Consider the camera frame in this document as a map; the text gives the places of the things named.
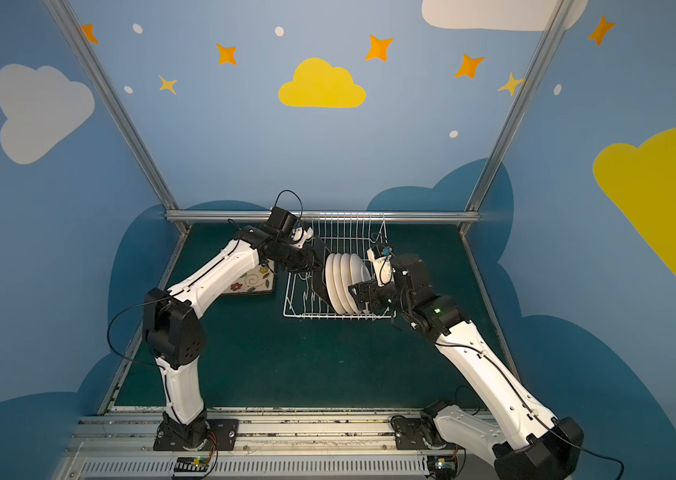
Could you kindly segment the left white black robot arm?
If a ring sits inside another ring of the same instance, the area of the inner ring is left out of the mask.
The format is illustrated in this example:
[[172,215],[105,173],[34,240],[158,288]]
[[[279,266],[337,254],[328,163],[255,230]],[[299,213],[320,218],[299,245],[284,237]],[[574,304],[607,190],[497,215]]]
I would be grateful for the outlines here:
[[258,227],[237,230],[215,257],[166,290],[145,297],[142,336],[160,370],[166,406],[154,443],[156,451],[203,451],[213,439],[200,391],[199,359],[207,343],[201,319],[242,274],[270,261],[315,278],[327,248],[313,226],[274,207]]

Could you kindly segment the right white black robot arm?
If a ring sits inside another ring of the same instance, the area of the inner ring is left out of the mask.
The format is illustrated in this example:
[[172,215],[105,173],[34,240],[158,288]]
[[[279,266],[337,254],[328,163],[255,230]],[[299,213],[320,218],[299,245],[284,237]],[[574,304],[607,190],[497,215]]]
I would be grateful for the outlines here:
[[501,479],[571,478],[584,439],[578,423],[559,418],[522,385],[458,302],[434,290],[419,256],[392,256],[381,248],[367,255],[374,278],[350,286],[354,301],[402,316],[458,369],[494,418],[435,405],[424,418],[435,439],[490,463]]

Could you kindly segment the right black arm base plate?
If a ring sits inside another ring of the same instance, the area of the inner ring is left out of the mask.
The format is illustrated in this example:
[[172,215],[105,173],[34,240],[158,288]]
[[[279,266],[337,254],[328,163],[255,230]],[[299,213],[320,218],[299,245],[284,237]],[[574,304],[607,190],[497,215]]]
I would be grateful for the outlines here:
[[394,432],[398,450],[442,450],[456,448],[456,444],[446,442],[436,429],[434,421],[428,417],[392,416],[389,424]]

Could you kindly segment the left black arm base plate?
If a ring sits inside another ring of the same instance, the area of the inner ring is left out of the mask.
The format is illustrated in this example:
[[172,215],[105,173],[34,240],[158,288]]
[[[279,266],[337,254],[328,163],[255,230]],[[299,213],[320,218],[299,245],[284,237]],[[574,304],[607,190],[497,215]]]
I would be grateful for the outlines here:
[[232,451],[235,447],[237,419],[205,419],[198,417],[188,425],[165,416],[158,426],[154,451],[203,452]]

